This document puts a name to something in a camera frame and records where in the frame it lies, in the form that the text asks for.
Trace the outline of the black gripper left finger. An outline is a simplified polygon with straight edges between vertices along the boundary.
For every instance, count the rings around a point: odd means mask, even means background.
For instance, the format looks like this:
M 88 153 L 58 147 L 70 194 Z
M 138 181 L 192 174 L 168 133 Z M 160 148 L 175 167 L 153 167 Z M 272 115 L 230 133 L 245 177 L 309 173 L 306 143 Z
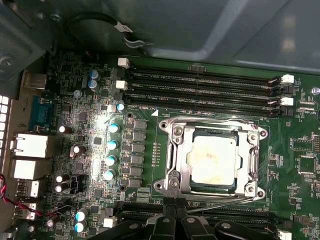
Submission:
M 163 204 L 163 213 L 154 223 L 146 225 L 134 220 L 124 221 L 93 237 L 91 240 L 174 240 L 177 226 L 177 209 L 174 199 Z

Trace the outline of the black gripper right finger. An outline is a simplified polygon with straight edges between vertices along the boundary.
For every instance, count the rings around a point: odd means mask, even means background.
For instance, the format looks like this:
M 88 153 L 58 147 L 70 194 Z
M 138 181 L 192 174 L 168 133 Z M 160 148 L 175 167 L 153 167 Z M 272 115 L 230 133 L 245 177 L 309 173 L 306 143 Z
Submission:
M 223 220 L 211 227 L 200 219 L 187 213 L 183 199 L 178 198 L 176 206 L 177 221 L 182 226 L 188 240 L 275 240 L 276 237 L 264 234 L 245 225 L 230 220 Z

